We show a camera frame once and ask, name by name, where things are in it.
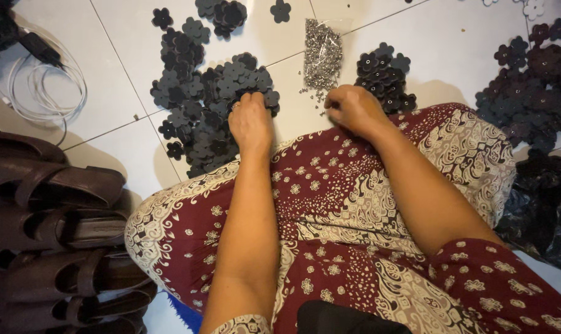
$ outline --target white cable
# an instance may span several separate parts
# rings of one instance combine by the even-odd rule
[[[42,107],[42,111],[34,111],[27,109],[23,106],[15,96],[15,81],[17,74],[19,71],[22,70],[23,65],[27,63],[29,58],[32,57],[31,54],[27,55],[26,57],[18,58],[17,61],[13,64],[12,69],[9,73],[9,82],[7,84],[8,94],[5,95],[8,98],[11,106],[17,114],[21,117],[32,121],[32,122],[56,122],[56,121],[63,121],[64,122],[64,136],[62,140],[57,144],[60,145],[66,136],[66,119],[68,117],[73,116],[77,112],[83,109],[86,101],[87,101],[87,84],[84,80],[84,76],[82,71],[80,70],[79,65],[77,64],[76,60],[70,54],[68,49],[62,45],[60,42],[52,40],[52,38],[46,36],[43,33],[35,32],[36,34],[43,37],[46,42],[52,43],[54,49],[56,49],[62,55],[62,63],[64,64],[64,70],[57,68],[55,66],[41,63],[35,67],[27,76],[27,87],[29,89],[29,93],[31,94],[33,100]],[[50,71],[58,71],[67,78],[72,81],[79,90],[80,99],[78,103],[74,107],[62,107],[56,103],[51,96],[48,94],[47,90],[45,89],[45,78],[48,72]]]

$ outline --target black plastic bag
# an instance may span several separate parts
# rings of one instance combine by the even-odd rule
[[[532,154],[516,167],[517,178],[495,232],[561,269],[561,157]]]

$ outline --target clear plastic bag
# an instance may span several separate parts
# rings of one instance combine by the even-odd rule
[[[350,19],[306,19],[304,85],[321,91],[338,86],[342,67],[342,35],[350,31]]]

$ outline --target woman's left hand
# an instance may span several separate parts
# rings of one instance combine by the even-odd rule
[[[269,157],[274,128],[270,111],[264,108],[262,93],[241,96],[241,101],[235,103],[229,114],[229,128],[240,147],[242,159]]]

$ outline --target white leather flower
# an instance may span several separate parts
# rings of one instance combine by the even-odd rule
[[[524,15],[530,21],[534,21],[542,14],[544,14],[544,0],[528,0],[524,7]]]

